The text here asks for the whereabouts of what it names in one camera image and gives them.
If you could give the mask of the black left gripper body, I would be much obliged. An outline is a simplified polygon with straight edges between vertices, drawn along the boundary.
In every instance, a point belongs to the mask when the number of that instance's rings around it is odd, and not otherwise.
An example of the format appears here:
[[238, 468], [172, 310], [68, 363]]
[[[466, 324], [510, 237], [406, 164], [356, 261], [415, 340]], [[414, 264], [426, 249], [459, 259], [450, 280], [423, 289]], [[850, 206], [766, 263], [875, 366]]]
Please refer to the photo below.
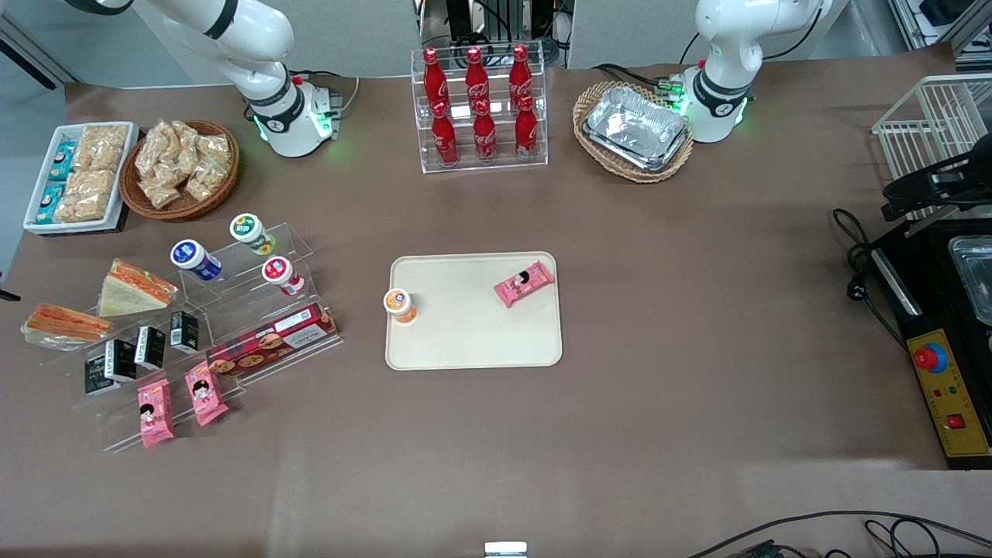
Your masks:
[[933, 166], [929, 186], [937, 195], [985, 195], [990, 190], [990, 152], [971, 151]]

